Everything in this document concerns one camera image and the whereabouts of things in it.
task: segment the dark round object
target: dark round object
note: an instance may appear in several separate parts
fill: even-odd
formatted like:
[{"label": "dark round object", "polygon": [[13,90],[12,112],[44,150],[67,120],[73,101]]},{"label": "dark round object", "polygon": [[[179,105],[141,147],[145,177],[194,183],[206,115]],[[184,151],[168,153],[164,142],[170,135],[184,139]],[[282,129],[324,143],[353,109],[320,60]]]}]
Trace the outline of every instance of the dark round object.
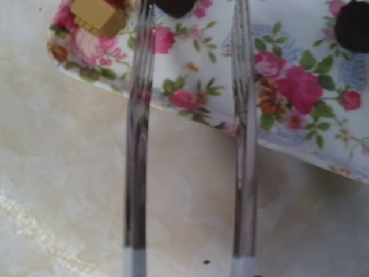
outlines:
[{"label": "dark round object", "polygon": [[369,53],[369,3],[352,0],[343,6],[334,26],[334,34],[346,50]]},{"label": "dark round object", "polygon": [[155,0],[164,13],[174,18],[181,18],[189,13],[197,0]]}]

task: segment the floral napkin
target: floral napkin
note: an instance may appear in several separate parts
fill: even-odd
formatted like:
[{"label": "floral napkin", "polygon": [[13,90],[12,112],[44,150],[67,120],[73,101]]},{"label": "floral napkin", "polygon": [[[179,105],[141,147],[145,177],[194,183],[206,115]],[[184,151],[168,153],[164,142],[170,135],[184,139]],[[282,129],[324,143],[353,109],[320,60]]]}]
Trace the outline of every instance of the floral napkin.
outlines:
[{"label": "floral napkin", "polygon": [[[342,0],[252,0],[259,143],[369,184],[366,56],[334,41]],[[135,0],[133,9],[137,8]],[[233,0],[199,0],[181,20],[156,9],[153,104],[235,133],[231,88]],[[74,24],[62,3],[48,50],[57,68],[125,93],[135,36],[132,21],[117,38],[97,38]]]}]

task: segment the beige marble countertop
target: beige marble countertop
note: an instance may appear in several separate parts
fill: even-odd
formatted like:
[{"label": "beige marble countertop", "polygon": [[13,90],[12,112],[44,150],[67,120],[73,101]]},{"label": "beige marble countertop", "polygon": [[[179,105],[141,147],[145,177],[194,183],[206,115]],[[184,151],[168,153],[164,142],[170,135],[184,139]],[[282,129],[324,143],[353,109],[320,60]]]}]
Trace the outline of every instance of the beige marble countertop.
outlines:
[{"label": "beige marble countertop", "polygon": [[[57,4],[0,1],[0,276],[118,277],[126,100],[54,69]],[[227,277],[234,139],[156,110],[150,120],[149,276]],[[257,273],[367,276],[369,188],[259,153]]]}]

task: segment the gold object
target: gold object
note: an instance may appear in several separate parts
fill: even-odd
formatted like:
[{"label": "gold object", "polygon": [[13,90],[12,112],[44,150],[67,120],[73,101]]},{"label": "gold object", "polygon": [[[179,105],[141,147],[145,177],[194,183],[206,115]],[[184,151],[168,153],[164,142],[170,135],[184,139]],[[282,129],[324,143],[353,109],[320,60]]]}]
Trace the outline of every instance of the gold object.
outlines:
[{"label": "gold object", "polygon": [[73,0],[70,10],[76,16],[74,22],[96,36],[113,38],[127,24],[123,10],[104,0]]}]

